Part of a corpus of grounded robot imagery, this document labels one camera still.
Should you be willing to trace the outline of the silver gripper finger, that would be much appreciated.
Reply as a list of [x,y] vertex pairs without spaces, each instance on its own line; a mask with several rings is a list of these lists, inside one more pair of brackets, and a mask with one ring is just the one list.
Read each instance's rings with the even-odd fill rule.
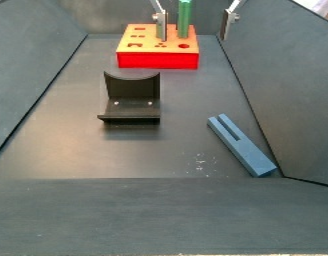
[[224,9],[221,28],[220,28],[221,40],[225,40],[228,37],[231,24],[240,19],[240,14],[237,13],[237,10],[244,5],[245,2],[247,0],[233,0],[229,7]]
[[152,19],[156,23],[156,37],[161,40],[166,40],[166,10],[161,7],[158,0],[149,0],[154,13],[152,14]]

